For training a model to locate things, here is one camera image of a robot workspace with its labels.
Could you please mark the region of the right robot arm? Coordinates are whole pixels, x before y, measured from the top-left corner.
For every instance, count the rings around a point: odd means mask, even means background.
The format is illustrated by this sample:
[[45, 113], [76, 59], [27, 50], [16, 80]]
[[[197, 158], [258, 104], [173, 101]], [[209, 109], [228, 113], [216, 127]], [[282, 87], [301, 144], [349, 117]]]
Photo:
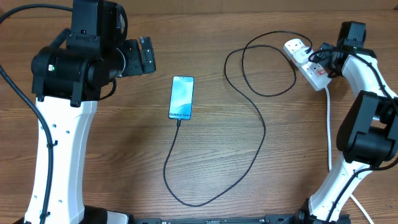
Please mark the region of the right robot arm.
[[340, 212], [371, 172], [397, 165], [397, 95], [377, 67], [376, 54], [364, 48], [366, 25], [343, 22], [336, 45], [323, 44], [309, 56], [347, 79], [356, 97], [336, 136], [338, 160], [321, 187], [294, 215], [294, 223], [347, 223]]

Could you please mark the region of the blue Galaxy smartphone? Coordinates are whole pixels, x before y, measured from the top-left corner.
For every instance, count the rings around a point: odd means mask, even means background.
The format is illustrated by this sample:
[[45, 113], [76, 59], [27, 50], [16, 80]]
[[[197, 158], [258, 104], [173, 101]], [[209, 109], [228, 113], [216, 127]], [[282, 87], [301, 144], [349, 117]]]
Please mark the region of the blue Galaxy smartphone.
[[194, 78], [174, 76], [169, 105], [169, 118], [190, 120], [192, 117], [192, 103]]

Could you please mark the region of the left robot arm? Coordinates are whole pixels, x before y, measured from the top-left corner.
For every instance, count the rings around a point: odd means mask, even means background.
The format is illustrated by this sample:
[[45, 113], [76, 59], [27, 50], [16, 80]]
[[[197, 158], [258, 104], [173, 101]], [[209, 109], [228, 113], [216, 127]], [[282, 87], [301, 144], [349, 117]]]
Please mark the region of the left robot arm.
[[122, 5], [75, 1], [72, 24], [32, 59], [29, 103], [38, 118], [35, 178], [22, 223], [131, 223], [131, 215], [83, 203], [86, 145], [101, 90], [153, 73], [149, 37], [127, 39]]

